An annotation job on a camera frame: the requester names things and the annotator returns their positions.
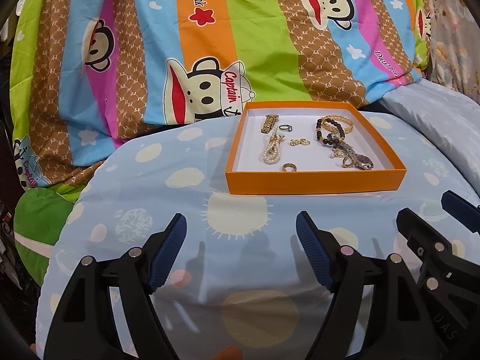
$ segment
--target screw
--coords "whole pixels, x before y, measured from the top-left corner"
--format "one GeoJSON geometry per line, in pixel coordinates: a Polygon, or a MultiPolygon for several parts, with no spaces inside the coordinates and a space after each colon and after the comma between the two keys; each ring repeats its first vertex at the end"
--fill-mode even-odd
{"type": "Polygon", "coordinates": [[[140,256],[142,253],[142,248],[141,247],[132,247],[129,251],[128,251],[128,255],[130,257],[138,257],[140,256]]]}
{"type": "Polygon", "coordinates": [[[444,251],[444,250],[445,250],[445,246],[443,246],[442,243],[437,242],[437,243],[435,244],[435,250],[436,250],[436,251],[444,251]]]}
{"type": "Polygon", "coordinates": [[[427,279],[427,288],[431,291],[435,291],[438,288],[438,280],[434,277],[429,277],[427,279]]]}
{"type": "Polygon", "coordinates": [[[92,256],[85,256],[82,258],[82,265],[83,266],[89,266],[93,262],[93,257],[92,256]]]}
{"type": "Polygon", "coordinates": [[[393,254],[390,256],[390,259],[391,259],[392,262],[394,262],[395,264],[398,264],[398,263],[401,263],[401,262],[402,262],[402,256],[400,256],[399,254],[396,254],[396,253],[393,253],[393,254]]]}
{"type": "Polygon", "coordinates": [[[351,256],[354,253],[354,250],[352,247],[345,245],[340,248],[340,252],[344,256],[351,256]]]}

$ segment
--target orange box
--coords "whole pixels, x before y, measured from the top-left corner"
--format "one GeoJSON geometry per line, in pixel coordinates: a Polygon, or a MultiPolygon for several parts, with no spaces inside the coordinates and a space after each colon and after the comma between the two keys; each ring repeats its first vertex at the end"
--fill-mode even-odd
{"type": "Polygon", "coordinates": [[[407,169],[368,120],[348,103],[313,101],[266,101],[247,103],[226,165],[226,181],[233,195],[318,195],[397,190],[407,169]],[[269,134],[261,134],[265,115],[279,115],[278,125],[290,124],[292,132],[281,132],[281,159],[263,163],[269,134]],[[330,158],[332,149],[316,140],[316,121],[327,115],[346,116],[354,130],[345,142],[356,153],[367,155],[374,169],[345,169],[341,158],[330,158]],[[291,139],[306,138],[309,146],[289,145],[291,139]],[[297,165],[297,172],[282,172],[284,163],[297,165]]]}

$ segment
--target white star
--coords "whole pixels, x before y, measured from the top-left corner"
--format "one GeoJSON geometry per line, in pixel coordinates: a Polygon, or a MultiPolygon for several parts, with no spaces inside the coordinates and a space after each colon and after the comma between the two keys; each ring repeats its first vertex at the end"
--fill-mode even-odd
{"type": "Polygon", "coordinates": [[[401,10],[403,10],[403,3],[402,3],[400,0],[390,1],[390,4],[393,5],[393,9],[401,9],[401,10]]]}
{"type": "Polygon", "coordinates": [[[92,131],[92,128],[90,126],[87,126],[85,130],[80,131],[78,133],[78,136],[82,138],[82,146],[95,146],[97,144],[96,138],[98,136],[98,133],[96,131],[92,131]]]}
{"type": "Polygon", "coordinates": [[[353,59],[366,58],[361,49],[354,48],[351,44],[346,48],[353,59]]]}

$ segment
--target blue stripe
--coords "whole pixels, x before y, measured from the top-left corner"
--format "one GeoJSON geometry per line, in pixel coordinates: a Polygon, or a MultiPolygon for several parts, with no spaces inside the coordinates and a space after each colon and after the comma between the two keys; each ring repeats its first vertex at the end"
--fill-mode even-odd
{"type": "Polygon", "coordinates": [[[383,81],[388,80],[388,75],[378,69],[370,60],[371,48],[370,45],[363,38],[359,30],[358,24],[358,10],[355,1],[352,0],[355,6],[355,16],[352,19],[352,28],[348,31],[343,30],[332,20],[329,20],[328,29],[332,35],[335,43],[338,44],[342,50],[342,57],[346,68],[352,72],[352,77],[355,80],[361,81],[365,86],[367,93],[365,98],[368,101],[378,100],[382,95],[378,96],[382,90],[380,88],[393,88],[392,84],[385,84],[383,81]],[[365,58],[353,59],[352,55],[347,51],[347,48],[352,45],[356,49],[361,49],[365,58]]]}
{"type": "Polygon", "coordinates": [[[178,28],[177,0],[135,0],[138,22],[145,50],[147,105],[143,121],[164,125],[164,87],[167,60],[174,58],[183,65],[183,52],[178,28]],[[161,9],[150,7],[150,2],[161,9]]]}
{"type": "Polygon", "coordinates": [[[104,0],[71,0],[58,89],[58,113],[66,121],[70,150],[75,166],[89,166],[114,151],[92,93],[82,59],[83,36],[87,25],[99,17],[104,0]],[[78,135],[91,128],[95,144],[83,145],[78,135]]]}
{"type": "Polygon", "coordinates": [[[392,17],[393,24],[397,28],[400,42],[402,42],[403,49],[409,57],[409,60],[413,62],[415,58],[415,36],[410,25],[410,11],[405,0],[399,0],[403,3],[402,9],[395,9],[392,2],[394,0],[383,0],[383,3],[387,7],[387,11],[392,17]]]}

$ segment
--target pink spot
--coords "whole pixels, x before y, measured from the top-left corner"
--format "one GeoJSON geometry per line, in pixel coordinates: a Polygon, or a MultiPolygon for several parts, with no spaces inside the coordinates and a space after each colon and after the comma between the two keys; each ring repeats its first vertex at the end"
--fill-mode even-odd
{"type": "Polygon", "coordinates": [[[175,288],[184,288],[190,284],[191,274],[184,269],[177,269],[170,274],[170,284],[175,288]]]}

